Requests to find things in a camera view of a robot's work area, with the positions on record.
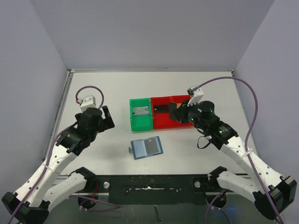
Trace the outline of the dark grey card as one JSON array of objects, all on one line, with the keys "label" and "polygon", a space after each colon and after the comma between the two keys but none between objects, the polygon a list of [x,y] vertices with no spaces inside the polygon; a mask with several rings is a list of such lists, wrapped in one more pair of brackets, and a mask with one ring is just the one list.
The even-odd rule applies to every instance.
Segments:
[{"label": "dark grey card", "polygon": [[148,155],[153,155],[160,152],[155,138],[145,140],[145,145]]}]

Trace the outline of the silver VIP card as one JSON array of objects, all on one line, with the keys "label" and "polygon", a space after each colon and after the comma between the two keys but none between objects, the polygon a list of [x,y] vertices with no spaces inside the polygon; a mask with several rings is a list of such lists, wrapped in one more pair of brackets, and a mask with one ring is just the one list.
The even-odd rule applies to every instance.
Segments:
[{"label": "silver VIP card", "polygon": [[140,106],[140,107],[133,107],[132,108],[132,114],[134,116],[144,116],[148,115],[149,112],[149,107],[148,106]]}]

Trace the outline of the blue leather card holder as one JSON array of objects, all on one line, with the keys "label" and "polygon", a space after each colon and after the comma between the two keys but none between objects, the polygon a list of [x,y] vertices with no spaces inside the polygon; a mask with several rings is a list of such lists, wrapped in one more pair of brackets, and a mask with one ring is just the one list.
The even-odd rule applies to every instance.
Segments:
[{"label": "blue leather card holder", "polygon": [[128,152],[135,160],[163,154],[163,147],[159,136],[131,141]]}]

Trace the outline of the green plastic bin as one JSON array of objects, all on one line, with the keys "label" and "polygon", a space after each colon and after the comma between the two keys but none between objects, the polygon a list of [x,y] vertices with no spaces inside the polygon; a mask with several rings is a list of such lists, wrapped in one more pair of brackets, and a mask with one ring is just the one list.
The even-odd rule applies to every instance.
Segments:
[{"label": "green plastic bin", "polygon": [[150,98],[130,99],[129,107],[132,132],[153,130],[153,114]]}]

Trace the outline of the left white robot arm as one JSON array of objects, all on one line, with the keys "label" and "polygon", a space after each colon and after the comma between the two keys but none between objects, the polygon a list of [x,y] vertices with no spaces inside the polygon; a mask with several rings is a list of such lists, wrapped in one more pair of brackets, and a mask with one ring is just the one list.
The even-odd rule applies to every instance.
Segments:
[{"label": "left white robot arm", "polygon": [[80,153],[95,141],[97,134],[115,127],[109,108],[89,107],[75,116],[76,122],[61,131],[51,144],[45,161],[15,192],[7,192],[2,202],[12,218],[23,224],[42,224],[49,212],[71,194],[95,182],[95,174],[85,167],[76,169],[56,186],[52,184]]}]

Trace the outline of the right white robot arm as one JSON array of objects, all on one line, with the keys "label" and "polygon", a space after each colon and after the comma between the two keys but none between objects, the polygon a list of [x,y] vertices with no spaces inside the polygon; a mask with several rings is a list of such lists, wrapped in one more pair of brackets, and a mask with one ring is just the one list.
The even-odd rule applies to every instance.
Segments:
[{"label": "right white robot arm", "polygon": [[267,219],[274,220],[293,203],[297,182],[284,177],[261,160],[229,124],[214,113],[214,103],[202,101],[188,105],[188,100],[174,106],[171,115],[179,123],[191,123],[220,152],[230,157],[250,177],[241,178],[224,167],[208,174],[209,181],[218,188],[233,191],[254,203]]}]

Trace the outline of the red plastic bin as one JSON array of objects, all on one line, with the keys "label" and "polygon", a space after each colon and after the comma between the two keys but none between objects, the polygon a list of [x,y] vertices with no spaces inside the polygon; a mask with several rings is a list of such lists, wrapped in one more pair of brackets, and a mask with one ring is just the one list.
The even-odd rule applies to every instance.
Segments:
[{"label": "red plastic bin", "polygon": [[150,98],[154,130],[174,127],[174,121],[170,119],[169,115],[170,99],[170,96]]},{"label": "red plastic bin", "polygon": [[[175,96],[171,96],[170,101],[171,102],[176,102],[176,103],[182,103],[184,100],[190,100],[190,96],[189,95],[175,95]],[[178,121],[173,121],[171,120],[171,127],[172,128],[179,128],[179,127],[189,127],[192,126],[191,123],[179,123]]]}]

